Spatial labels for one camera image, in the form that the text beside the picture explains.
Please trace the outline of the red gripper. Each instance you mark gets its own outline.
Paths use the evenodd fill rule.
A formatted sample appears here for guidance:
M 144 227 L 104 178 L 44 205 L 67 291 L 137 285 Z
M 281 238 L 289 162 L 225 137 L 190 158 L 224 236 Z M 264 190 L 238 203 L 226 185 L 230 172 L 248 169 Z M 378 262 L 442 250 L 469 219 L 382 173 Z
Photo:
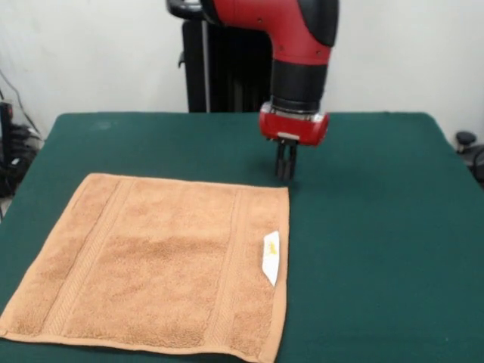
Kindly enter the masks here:
M 275 109 L 271 102 L 265 102 L 259 112 L 259 128 L 264 137 L 277 139 L 275 175 L 284 178 L 285 141 L 289 147 L 286 165 L 286 179 L 295 174 L 298 143 L 305 146 L 318 146 L 324 139 L 329 126 L 328 113 L 302 114 L 287 113 Z

